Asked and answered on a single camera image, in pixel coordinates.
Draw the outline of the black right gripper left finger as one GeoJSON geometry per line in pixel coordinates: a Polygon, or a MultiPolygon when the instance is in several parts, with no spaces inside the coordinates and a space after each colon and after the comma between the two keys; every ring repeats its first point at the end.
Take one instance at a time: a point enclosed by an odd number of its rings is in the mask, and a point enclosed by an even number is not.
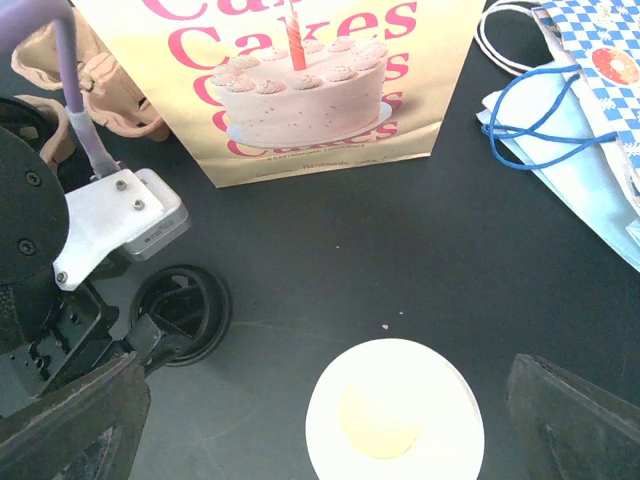
{"type": "Polygon", "coordinates": [[[3,479],[127,479],[151,403],[135,354],[1,420],[3,479]]]}

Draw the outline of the cream pink Cakes paper bag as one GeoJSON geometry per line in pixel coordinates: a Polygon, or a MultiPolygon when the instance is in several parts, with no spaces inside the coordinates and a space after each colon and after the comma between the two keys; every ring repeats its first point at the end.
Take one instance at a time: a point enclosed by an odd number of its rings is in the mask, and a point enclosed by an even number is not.
{"type": "Polygon", "coordinates": [[[480,1],[80,1],[218,187],[420,158],[480,1]]]}

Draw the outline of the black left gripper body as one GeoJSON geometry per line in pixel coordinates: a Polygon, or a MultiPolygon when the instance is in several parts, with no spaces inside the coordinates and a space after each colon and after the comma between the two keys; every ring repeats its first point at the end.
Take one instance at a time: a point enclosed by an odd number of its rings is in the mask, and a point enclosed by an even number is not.
{"type": "Polygon", "coordinates": [[[110,329],[119,310],[89,282],[60,289],[53,263],[70,217],[54,174],[32,146],[1,131],[1,351],[21,386],[40,399],[108,361],[138,353],[146,372],[182,354],[189,335],[154,313],[122,340],[110,329]]]}

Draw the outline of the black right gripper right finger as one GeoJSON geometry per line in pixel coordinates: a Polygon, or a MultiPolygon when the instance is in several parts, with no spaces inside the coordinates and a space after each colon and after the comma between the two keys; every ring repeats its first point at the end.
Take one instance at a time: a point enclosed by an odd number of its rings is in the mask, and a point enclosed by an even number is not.
{"type": "Polygon", "coordinates": [[[637,479],[639,408],[534,355],[518,354],[506,405],[532,479],[637,479]]]}

